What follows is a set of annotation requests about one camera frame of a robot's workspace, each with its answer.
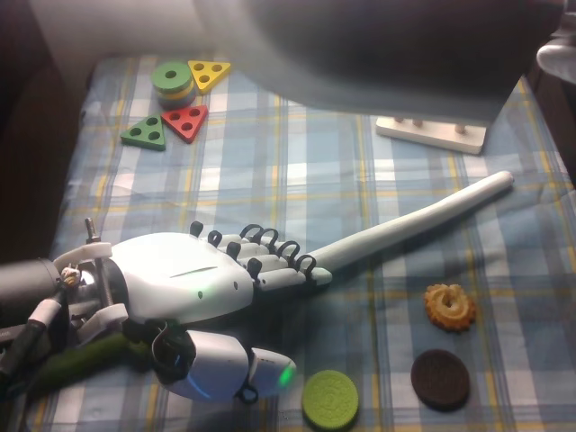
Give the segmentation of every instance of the white rod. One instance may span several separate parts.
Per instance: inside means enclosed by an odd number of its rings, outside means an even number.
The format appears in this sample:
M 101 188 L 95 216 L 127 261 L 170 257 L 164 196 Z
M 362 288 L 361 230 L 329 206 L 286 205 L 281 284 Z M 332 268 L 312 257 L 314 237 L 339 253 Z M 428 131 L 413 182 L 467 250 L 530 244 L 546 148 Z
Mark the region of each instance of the white rod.
M 467 212 L 472 207 L 510 188 L 513 182 L 514 178 L 511 173 L 500 171 L 424 209 L 342 238 L 309 255 L 316 258 L 318 267 L 334 272 L 380 249 L 431 230 Z

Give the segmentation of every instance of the green light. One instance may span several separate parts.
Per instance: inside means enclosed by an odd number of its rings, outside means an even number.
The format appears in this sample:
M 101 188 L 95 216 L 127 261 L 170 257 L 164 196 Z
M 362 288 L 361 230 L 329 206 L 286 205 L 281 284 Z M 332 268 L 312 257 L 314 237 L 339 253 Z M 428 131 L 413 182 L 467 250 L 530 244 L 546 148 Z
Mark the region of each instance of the green light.
M 282 373 L 280 374 L 280 378 L 278 378 L 278 384 L 280 385 L 280 387 L 288 386 L 288 384 L 290 384 L 290 382 L 292 381 L 295 372 L 296 369 L 293 368 L 291 365 L 286 366 L 282 371 Z

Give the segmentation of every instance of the blue and white checkered cloth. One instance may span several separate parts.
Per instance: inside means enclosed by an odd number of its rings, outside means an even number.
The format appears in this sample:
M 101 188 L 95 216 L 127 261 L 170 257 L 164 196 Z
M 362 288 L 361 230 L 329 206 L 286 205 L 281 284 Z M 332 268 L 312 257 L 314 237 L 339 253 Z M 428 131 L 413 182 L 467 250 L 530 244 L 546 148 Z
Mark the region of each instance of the blue and white checkered cloth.
M 54 256 L 84 243 L 84 217 L 112 243 L 187 232 L 194 220 L 222 233 L 254 222 L 312 251 L 502 169 L 514 190 L 337 274 L 324 293 L 284 305 L 279 324 L 263 316 L 252 325 L 255 345 L 298 365 L 279 397 L 202 404 L 118 366 L 29 401 L 28 429 L 307 430 L 302 386 L 336 369 L 360 395 L 355 430 L 576 431 L 576 194 L 525 81 L 478 157 L 379 137 L 375 118 L 306 108 L 237 71 L 196 98 L 210 114 L 192 145 L 165 128 L 164 153 L 125 147 L 119 134 L 161 111 L 149 78 L 158 62 L 107 59 L 95 71 Z M 470 331 L 429 322 L 423 293 L 437 283 L 476 300 Z M 468 367 L 464 409 L 441 414 L 416 398 L 410 368 L 430 348 Z

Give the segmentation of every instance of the green triangle block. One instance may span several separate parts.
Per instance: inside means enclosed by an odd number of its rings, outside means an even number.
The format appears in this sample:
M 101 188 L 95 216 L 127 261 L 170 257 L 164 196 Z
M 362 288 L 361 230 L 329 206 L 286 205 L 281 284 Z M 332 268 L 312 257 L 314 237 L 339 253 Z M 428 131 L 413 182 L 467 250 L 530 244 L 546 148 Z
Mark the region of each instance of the green triangle block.
M 164 151 L 164 131 L 159 115 L 150 115 L 120 135 L 122 143 L 143 149 Z

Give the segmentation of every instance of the red triangle block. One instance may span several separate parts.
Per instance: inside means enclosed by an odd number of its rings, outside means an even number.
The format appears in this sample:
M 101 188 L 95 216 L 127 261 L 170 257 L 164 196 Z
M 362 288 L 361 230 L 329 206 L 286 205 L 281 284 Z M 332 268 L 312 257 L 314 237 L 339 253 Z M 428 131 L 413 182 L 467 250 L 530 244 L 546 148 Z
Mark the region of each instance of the red triangle block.
M 162 120 L 182 140 L 191 143 L 207 115 L 206 105 L 187 106 L 181 110 L 164 112 Z

